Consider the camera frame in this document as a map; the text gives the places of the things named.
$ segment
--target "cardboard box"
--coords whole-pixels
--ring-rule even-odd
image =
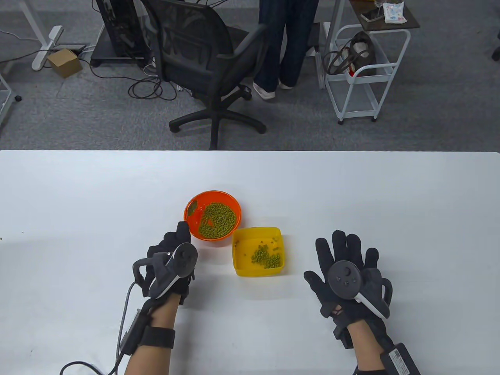
[[[47,60],[62,78],[68,78],[83,69],[77,55],[69,49],[61,49],[47,57]]]

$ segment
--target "white sticker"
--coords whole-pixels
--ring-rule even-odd
[[[391,351],[389,353],[389,357],[399,375],[410,375],[410,370],[408,370],[405,361],[403,360],[400,352],[397,349]]]

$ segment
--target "wrist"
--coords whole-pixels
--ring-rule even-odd
[[[165,304],[151,313],[151,327],[173,328],[181,296],[172,293]]]
[[[362,329],[366,324],[367,324],[367,322],[364,319],[358,320],[358,321],[355,321],[354,323],[349,324],[347,326],[347,329],[349,330],[349,332],[357,331],[357,330]]]

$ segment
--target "person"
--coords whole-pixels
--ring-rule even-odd
[[[156,251],[174,250],[179,245],[178,238],[179,236],[176,236],[176,233],[167,233],[164,241],[160,243],[162,246],[152,246],[153,249],[150,248],[148,256],[151,257]],[[335,259],[332,256],[327,240],[324,238],[316,240],[319,266],[325,277],[335,260],[352,261],[360,270],[364,267],[377,267],[378,251],[374,248],[368,249],[363,263],[361,241],[355,234],[346,237],[344,232],[336,230],[332,235],[332,242]],[[321,304],[331,307],[329,317],[332,317],[337,325],[340,325],[341,322],[346,325],[342,334],[344,339],[352,343],[354,348],[357,359],[357,373],[361,375],[387,375],[380,359],[380,354],[384,352],[380,343],[383,343],[384,338],[388,339],[388,337],[385,335],[385,326],[383,329],[379,329],[380,326],[377,324],[380,322],[374,324],[379,318],[364,305],[337,297],[328,284],[315,272],[306,271],[304,278],[313,292],[316,293]],[[167,330],[174,328],[179,304],[188,296],[191,279],[192,277],[188,276],[176,281],[171,288],[173,292],[170,292],[166,297],[165,303],[151,313],[150,325],[152,327]],[[170,359],[170,348],[141,345],[130,357],[125,375],[168,375]]]
[[[284,90],[290,90],[297,84],[318,1],[260,0],[258,23],[267,25],[269,49],[253,79],[253,88],[262,99],[274,98],[278,84]],[[286,51],[280,63],[285,26]]]

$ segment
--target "hand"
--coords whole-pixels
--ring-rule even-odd
[[[376,321],[379,326],[382,323],[381,319],[375,316],[368,307],[362,303],[357,303],[355,300],[346,300],[338,297],[328,285],[328,271],[330,267],[337,261],[350,261],[362,271],[365,268],[377,268],[379,260],[379,251],[376,248],[369,248],[366,251],[365,261],[361,255],[361,240],[355,234],[346,234],[341,230],[336,230],[331,235],[333,244],[332,256],[328,242],[324,238],[316,240],[316,253],[319,262],[319,268],[324,276],[323,281],[315,272],[306,271],[304,279],[309,283],[310,288],[318,300],[321,302],[321,314],[325,317],[332,317],[337,325],[335,329],[335,337],[342,340],[344,346],[352,347],[351,338],[347,331],[347,326],[361,321]]]
[[[147,251],[147,257],[153,257],[155,253],[166,253],[173,252],[180,244],[191,242],[191,234],[189,232],[189,225],[185,221],[179,221],[177,224],[176,232],[168,232],[163,236],[163,240],[155,246],[150,246]],[[146,266],[146,276],[144,278],[144,283],[142,285],[142,295],[144,297],[148,296],[148,292],[151,283],[155,279],[155,271],[152,265]],[[180,305],[184,303],[184,300],[189,294],[189,284],[191,279],[195,279],[195,272],[193,271],[189,276],[180,278],[175,282],[174,285],[165,293],[160,299],[166,301],[168,297],[172,294],[180,295]]]

